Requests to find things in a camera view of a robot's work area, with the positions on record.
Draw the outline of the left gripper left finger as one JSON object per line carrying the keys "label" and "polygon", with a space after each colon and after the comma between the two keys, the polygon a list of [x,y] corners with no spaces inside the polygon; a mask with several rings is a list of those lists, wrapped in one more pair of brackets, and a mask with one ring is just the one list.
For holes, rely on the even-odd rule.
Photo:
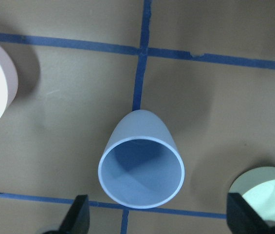
{"label": "left gripper left finger", "polygon": [[88,195],[78,195],[58,232],[60,234],[87,234],[90,228],[90,209]]}

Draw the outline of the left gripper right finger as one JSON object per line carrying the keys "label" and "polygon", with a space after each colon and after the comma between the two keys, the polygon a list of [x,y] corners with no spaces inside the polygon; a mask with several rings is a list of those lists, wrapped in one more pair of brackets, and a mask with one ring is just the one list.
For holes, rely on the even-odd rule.
{"label": "left gripper right finger", "polygon": [[226,222],[233,234],[275,234],[239,193],[227,194]]}

